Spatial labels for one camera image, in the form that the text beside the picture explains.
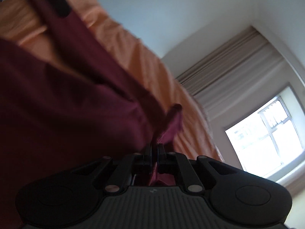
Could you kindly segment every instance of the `screw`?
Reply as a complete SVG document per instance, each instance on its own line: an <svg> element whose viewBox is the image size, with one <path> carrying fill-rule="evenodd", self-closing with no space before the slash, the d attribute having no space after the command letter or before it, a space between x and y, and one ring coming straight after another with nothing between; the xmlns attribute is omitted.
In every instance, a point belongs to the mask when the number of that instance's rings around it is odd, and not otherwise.
<svg viewBox="0 0 305 229"><path fill-rule="evenodd" d="M201 192L203 188L200 185L197 184L192 184L188 186L188 191L193 192L193 193L198 193Z"/></svg>
<svg viewBox="0 0 305 229"><path fill-rule="evenodd" d="M110 192L110 193L115 193L115 192L118 192L120 190L120 187L117 186L117 185L107 185L105 187L105 190L107 192Z"/></svg>

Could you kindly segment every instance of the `bright window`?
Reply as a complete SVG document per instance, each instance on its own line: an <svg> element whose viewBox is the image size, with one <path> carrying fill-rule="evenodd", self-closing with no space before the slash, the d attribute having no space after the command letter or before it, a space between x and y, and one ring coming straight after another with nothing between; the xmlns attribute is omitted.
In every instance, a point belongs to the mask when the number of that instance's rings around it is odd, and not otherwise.
<svg viewBox="0 0 305 229"><path fill-rule="evenodd" d="M226 134L243 169L261 177L274 174L304 150L280 94L226 130Z"/></svg>

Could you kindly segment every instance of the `maroon garment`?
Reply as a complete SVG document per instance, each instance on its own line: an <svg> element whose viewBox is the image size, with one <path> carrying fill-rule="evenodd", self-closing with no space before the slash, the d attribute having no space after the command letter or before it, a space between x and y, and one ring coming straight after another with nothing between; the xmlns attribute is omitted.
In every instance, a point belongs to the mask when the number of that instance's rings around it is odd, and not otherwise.
<svg viewBox="0 0 305 229"><path fill-rule="evenodd" d="M0 39L1 228L21 225L14 200L25 184L105 155L142 151L152 138L173 151L181 128L181 106L165 116L74 11L59 18L46 0L29 1L66 62L94 84Z"/></svg>

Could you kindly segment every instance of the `orange fabric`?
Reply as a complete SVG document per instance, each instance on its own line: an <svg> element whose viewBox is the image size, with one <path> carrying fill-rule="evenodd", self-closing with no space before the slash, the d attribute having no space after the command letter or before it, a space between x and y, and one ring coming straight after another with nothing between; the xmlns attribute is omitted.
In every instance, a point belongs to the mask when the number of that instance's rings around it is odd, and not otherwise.
<svg viewBox="0 0 305 229"><path fill-rule="evenodd" d="M207 155L221 160L213 145L208 124L200 106L173 78L160 59L120 24L111 19L97 0L68 0L96 39L117 62L148 89L167 111L174 103L183 107L183 132L174 141L177 152L195 159ZM65 64L56 52L47 27L27 0L0 3L0 37L16 42L39 59L90 82Z"/></svg>

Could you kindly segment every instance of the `window pane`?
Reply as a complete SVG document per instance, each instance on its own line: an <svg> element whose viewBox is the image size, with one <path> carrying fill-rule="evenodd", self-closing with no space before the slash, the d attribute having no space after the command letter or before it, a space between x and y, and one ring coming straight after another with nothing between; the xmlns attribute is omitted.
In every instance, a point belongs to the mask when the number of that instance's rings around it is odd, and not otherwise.
<svg viewBox="0 0 305 229"><path fill-rule="evenodd" d="M263 111L270 127L275 127L277 124L284 121L288 115L280 101L276 101Z"/></svg>
<svg viewBox="0 0 305 229"><path fill-rule="evenodd" d="M253 113L235 126L226 130L226 134L236 152L252 145L268 134L268 130L258 113Z"/></svg>
<svg viewBox="0 0 305 229"><path fill-rule="evenodd" d="M289 164L303 152L301 142L291 120L283 125L278 125L273 136L284 164Z"/></svg>
<svg viewBox="0 0 305 229"><path fill-rule="evenodd" d="M270 136L237 153L247 172L264 176L281 165Z"/></svg>

